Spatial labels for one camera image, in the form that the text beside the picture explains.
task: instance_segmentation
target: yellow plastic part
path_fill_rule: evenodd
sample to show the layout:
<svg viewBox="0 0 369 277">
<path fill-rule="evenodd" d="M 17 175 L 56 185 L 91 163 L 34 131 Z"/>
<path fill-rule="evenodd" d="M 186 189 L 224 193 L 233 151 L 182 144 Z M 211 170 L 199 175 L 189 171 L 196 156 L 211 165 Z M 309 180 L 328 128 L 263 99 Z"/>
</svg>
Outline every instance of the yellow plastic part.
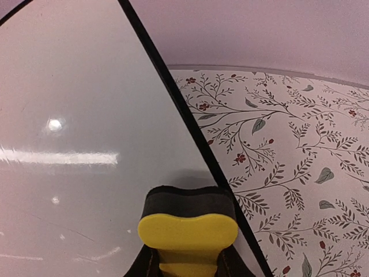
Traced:
<svg viewBox="0 0 369 277">
<path fill-rule="evenodd" d="M 219 214 L 154 214 L 138 225 L 144 244 L 158 250 L 164 277 L 214 277 L 219 253 L 235 242 L 237 233 L 234 219 Z"/>
</svg>

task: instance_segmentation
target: vine pattern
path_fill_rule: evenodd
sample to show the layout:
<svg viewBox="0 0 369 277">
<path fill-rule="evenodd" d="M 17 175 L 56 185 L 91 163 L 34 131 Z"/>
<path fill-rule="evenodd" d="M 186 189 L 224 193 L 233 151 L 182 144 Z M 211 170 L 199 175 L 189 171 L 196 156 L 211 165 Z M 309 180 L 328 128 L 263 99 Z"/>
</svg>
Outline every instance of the vine pattern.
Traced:
<svg viewBox="0 0 369 277">
<path fill-rule="evenodd" d="M 369 276 L 369 91 L 260 72 L 173 75 L 274 275 Z"/>
</svg>

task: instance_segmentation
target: white glossy surface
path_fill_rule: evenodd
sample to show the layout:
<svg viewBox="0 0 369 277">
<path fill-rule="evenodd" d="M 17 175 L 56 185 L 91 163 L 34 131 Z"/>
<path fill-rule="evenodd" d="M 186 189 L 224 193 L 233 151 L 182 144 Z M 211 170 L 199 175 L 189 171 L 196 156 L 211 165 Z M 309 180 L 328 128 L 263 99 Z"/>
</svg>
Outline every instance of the white glossy surface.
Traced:
<svg viewBox="0 0 369 277">
<path fill-rule="evenodd" d="M 214 184 L 199 151 L 116 0 L 33 1 L 0 38 L 0 275 L 122 276 L 147 191 Z"/>
</svg>

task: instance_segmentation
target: red flower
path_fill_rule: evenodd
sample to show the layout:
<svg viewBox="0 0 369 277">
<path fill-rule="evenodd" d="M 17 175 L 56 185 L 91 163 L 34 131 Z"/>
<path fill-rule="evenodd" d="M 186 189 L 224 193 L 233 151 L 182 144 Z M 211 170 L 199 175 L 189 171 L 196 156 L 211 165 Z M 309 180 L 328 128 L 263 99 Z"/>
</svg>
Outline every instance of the red flower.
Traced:
<svg viewBox="0 0 369 277">
<path fill-rule="evenodd" d="M 355 117 L 355 116 L 356 116 L 356 111 L 349 110 L 349 111 L 348 111 L 348 113 L 349 113 L 350 115 L 352 115 L 353 117 Z"/>
<path fill-rule="evenodd" d="M 289 267 L 289 265 L 288 265 L 288 266 L 286 266 L 285 268 L 283 268 L 282 273 L 283 273 L 283 274 L 287 274 L 290 270 L 291 270 L 291 268 L 290 268 L 290 267 Z"/>
<path fill-rule="evenodd" d="M 194 82 L 196 82 L 196 79 L 190 77 L 190 78 L 186 79 L 186 81 L 187 81 L 188 84 L 193 84 Z"/>
<path fill-rule="evenodd" d="M 210 105 L 207 103 L 201 104 L 200 106 L 198 106 L 198 108 L 202 111 L 206 111 L 207 108 L 209 108 Z"/>
<path fill-rule="evenodd" d="M 319 243 L 319 245 L 321 246 L 321 248 L 322 248 L 322 249 L 325 249 L 325 243 L 324 243 L 323 241 L 321 241 L 321 242 Z"/>
<path fill-rule="evenodd" d="M 243 163 L 246 160 L 246 157 L 244 154 L 237 154 L 237 158 L 234 159 L 237 163 Z"/>
<path fill-rule="evenodd" d="M 359 273 L 356 269 L 353 271 L 353 273 L 350 274 L 351 277 L 360 277 L 362 274 Z"/>
</svg>

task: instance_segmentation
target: black frame edge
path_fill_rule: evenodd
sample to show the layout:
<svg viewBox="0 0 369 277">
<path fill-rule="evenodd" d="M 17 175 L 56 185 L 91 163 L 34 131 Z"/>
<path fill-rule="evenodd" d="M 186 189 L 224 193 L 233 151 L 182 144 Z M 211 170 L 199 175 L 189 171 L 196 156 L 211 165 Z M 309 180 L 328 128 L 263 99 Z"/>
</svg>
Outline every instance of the black frame edge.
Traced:
<svg viewBox="0 0 369 277">
<path fill-rule="evenodd" d="M 0 27 L 3 25 L 7 20 L 9 20 L 13 15 L 19 12 L 22 8 L 26 7 L 29 3 L 33 0 L 24 0 L 20 2 L 16 7 L 14 7 L 10 12 L 8 12 L 4 17 L 0 18 Z"/>
<path fill-rule="evenodd" d="M 153 44 L 144 25 L 138 18 L 137 13 L 133 9 L 129 0 L 118 0 L 118 2 L 121 5 L 124 13 L 126 14 L 126 17 L 130 21 L 137 37 L 142 43 L 142 46 L 144 47 L 147 55 L 149 56 L 151 62 L 153 63 L 153 66 L 155 67 L 158 75 L 160 76 L 162 82 L 164 83 L 170 97 L 172 98 L 193 140 L 195 141 L 196 146 L 199 149 L 206 165 L 209 167 L 209 170 L 213 175 L 214 180 L 216 181 L 219 187 L 224 188 L 232 193 L 239 228 L 241 229 L 241 232 L 244 238 L 246 239 L 249 247 L 253 251 L 253 254 L 257 259 L 257 262 L 261 267 L 261 270 L 265 274 L 265 277 L 273 277 L 272 270 L 270 269 L 269 264 L 261 251 L 261 248 L 254 236 L 254 233 L 250 225 L 248 224 L 247 219 L 244 216 L 242 209 L 240 208 L 236 200 L 236 197 L 234 196 L 233 191 L 229 186 L 228 181 L 219 166 L 218 161 L 216 160 L 210 146 L 208 145 L 208 142 L 206 141 L 204 135 L 202 134 L 200 128 L 198 127 L 198 124 L 194 116 L 192 115 L 189 107 L 187 106 L 185 99 L 183 98 L 181 92 L 179 91 L 179 88 L 175 84 L 172 75 L 170 74 L 158 50 Z"/>
</svg>

